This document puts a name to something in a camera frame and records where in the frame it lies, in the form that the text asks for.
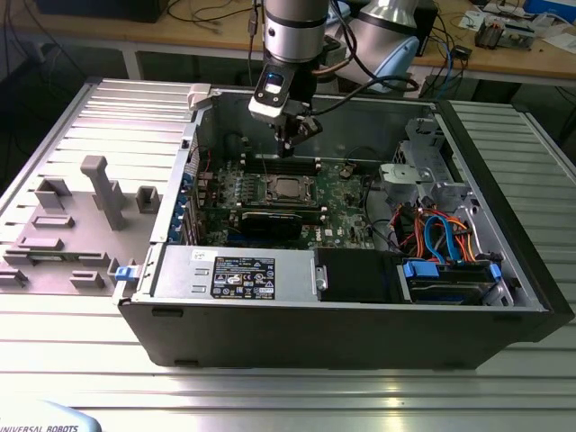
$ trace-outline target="motherboard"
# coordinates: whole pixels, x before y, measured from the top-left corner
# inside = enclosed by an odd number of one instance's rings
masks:
[[[336,162],[308,169],[260,160],[248,166],[228,162],[201,173],[196,191],[201,244],[374,248],[363,176],[344,168]]]

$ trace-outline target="metal bracket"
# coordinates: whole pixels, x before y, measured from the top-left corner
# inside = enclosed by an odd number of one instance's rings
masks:
[[[192,84],[188,92],[188,108],[197,111],[212,103],[212,86],[210,84]]]

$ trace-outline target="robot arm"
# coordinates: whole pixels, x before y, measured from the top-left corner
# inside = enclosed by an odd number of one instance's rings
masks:
[[[373,0],[350,23],[357,39],[356,55],[369,65],[369,76],[349,55],[338,74],[358,83],[376,75],[397,75],[410,65],[418,40],[414,10],[418,0]],[[320,122],[309,114],[316,93],[320,59],[324,57],[325,35],[343,43],[341,25],[327,31],[329,4],[334,0],[265,0],[264,70],[248,109],[252,116],[274,127],[281,158],[294,147],[322,132]],[[392,53],[403,61],[383,67]]]

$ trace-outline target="power supply label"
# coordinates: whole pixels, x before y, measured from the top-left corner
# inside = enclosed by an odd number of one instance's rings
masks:
[[[211,296],[215,299],[273,300],[276,269],[273,258],[218,256],[214,260]]]

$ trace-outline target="red cable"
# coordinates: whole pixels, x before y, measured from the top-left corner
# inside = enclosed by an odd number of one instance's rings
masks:
[[[204,173],[208,172],[208,168],[210,168],[210,162],[212,161],[212,152],[208,149],[208,163],[206,164],[206,169],[204,169]]]

